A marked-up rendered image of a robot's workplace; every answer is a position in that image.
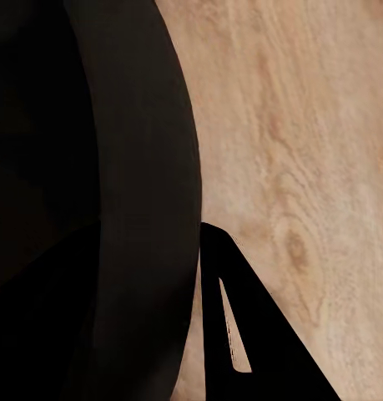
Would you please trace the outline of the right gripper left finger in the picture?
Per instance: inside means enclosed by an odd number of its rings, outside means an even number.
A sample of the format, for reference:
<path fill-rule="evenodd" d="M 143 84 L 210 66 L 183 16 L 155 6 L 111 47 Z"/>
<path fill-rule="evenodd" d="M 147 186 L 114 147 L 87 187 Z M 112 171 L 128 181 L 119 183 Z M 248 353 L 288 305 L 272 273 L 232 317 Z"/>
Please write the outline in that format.
<path fill-rule="evenodd" d="M 70 231 L 0 287 L 0 401 L 58 401 L 98 280 L 101 223 Z"/>

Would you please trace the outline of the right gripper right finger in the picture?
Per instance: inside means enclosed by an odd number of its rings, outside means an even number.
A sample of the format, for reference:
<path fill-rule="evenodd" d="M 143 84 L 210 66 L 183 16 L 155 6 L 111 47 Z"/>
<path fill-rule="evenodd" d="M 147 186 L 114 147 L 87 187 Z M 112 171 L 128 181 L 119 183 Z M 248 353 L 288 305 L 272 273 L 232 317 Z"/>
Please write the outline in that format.
<path fill-rule="evenodd" d="M 206 401 L 340 401 L 225 230 L 202 222 L 199 261 Z M 252 373 L 233 368 L 220 278 Z"/>

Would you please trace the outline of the cauldron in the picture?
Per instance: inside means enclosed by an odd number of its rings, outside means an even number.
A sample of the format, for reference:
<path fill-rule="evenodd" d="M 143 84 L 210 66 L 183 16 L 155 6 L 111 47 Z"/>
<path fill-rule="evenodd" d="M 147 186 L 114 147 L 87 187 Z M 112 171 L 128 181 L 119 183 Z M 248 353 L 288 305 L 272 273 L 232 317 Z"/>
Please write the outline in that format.
<path fill-rule="evenodd" d="M 154 0 L 0 0 L 0 287 L 101 223 L 58 401 L 170 401 L 200 255 L 196 131 Z"/>

